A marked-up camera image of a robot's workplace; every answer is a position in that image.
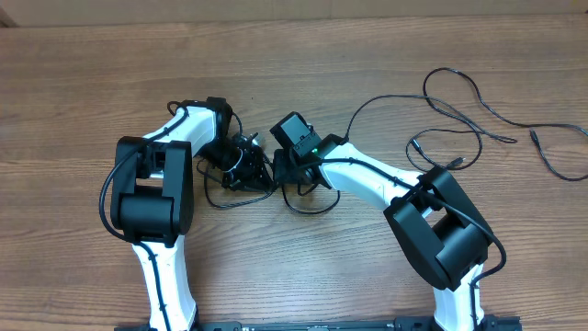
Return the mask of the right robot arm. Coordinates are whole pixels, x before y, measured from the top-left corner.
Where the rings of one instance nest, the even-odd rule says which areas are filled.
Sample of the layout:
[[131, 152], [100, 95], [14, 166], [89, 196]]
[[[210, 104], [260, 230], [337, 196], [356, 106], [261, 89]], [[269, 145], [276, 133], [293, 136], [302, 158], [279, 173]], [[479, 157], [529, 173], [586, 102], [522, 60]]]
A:
[[434, 289], [434, 326], [482, 330], [479, 282], [491, 228], [444, 168], [420, 173], [386, 165], [346, 138], [321, 138], [298, 112], [270, 130], [275, 181], [351, 193], [383, 212], [410, 265]]

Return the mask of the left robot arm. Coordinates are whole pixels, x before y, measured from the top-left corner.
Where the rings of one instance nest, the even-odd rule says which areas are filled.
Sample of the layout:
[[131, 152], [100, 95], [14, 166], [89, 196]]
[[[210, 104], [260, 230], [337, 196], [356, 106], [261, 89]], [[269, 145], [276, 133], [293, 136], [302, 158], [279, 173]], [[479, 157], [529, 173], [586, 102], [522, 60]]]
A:
[[273, 190], [266, 157], [252, 138], [228, 135], [235, 114], [222, 97], [171, 101], [172, 118], [142, 137], [119, 139], [115, 164], [99, 195], [105, 228], [131, 244], [151, 307], [146, 330], [198, 330], [198, 306], [188, 284], [186, 235], [195, 213], [193, 159], [220, 170], [232, 191]]

